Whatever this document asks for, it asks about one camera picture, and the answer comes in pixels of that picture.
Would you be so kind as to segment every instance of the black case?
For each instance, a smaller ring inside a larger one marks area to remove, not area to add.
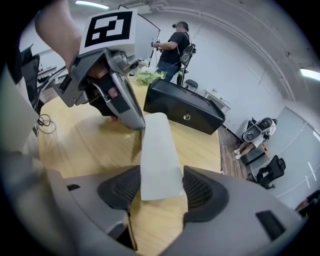
[[[160,78],[149,85],[143,110],[164,113],[171,121],[210,135],[226,120],[213,101]]]

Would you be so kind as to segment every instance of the man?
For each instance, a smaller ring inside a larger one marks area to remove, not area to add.
[[[152,47],[160,48],[163,51],[157,65],[157,72],[166,72],[164,80],[168,82],[180,70],[180,54],[190,44],[189,26],[186,22],[179,21],[175,25],[175,31],[168,42],[152,43]]]

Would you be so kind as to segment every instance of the chair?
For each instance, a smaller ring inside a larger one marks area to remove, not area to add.
[[[271,162],[259,170],[256,176],[256,182],[264,187],[266,190],[276,188],[275,185],[269,186],[270,182],[283,176],[285,174],[286,163],[283,158],[275,155]]]
[[[29,101],[34,106],[37,95],[38,95],[38,72],[39,72],[40,56],[34,55],[30,58],[22,60],[22,75],[25,80],[26,91],[28,93]],[[42,104],[38,104],[36,112],[39,114]]]
[[[184,82],[182,87],[195,92],[198,89],[198,83],[191,79],[188,79]]]

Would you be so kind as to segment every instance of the green plant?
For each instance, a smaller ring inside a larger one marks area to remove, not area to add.
[[[135,75],[136,81],[143,85],[148,86],[157,78],[165,79],[167,72],[156,72],[153,67],[143,67],[139,69]]]

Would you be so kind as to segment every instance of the black office chair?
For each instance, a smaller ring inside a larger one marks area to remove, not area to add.
[[[37,97],[37,79],[39,72],[40,56],[32,56],[22,63],[22,75],[25,80],[29,101],[32,103]]]
[[[270,182],[275,179],[283,176],[285,174],[286,163],[283,158],[280,158],[275,155],[271,162],[266,166],[259,170],[256,175],[256,182],[264,187],[266,190],[276,188],[275,185],[269,186]]]

